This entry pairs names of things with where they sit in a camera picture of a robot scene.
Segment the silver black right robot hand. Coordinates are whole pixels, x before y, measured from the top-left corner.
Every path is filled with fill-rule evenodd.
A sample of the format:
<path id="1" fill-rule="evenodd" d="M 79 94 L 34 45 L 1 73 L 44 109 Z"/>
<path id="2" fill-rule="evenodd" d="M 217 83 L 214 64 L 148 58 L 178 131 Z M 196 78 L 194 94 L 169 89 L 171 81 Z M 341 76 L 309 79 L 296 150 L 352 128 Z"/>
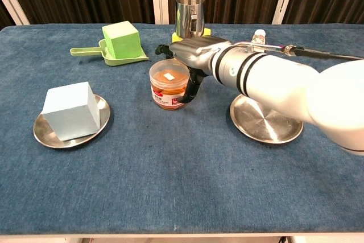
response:
<path id="1" fill-rule="evenodd" d="M 155 50 L 157 55 L 165 54 L 168 58 L 173 57 L 186 65 L 189 70 L 185 93 L 177 99 L 178 102 L 187 104 L 196 97 L 203 79 L 213 74 L 214 55 L 231 45 L 232 42 L 226 39 L 208 35 L 157 46 Z"/>

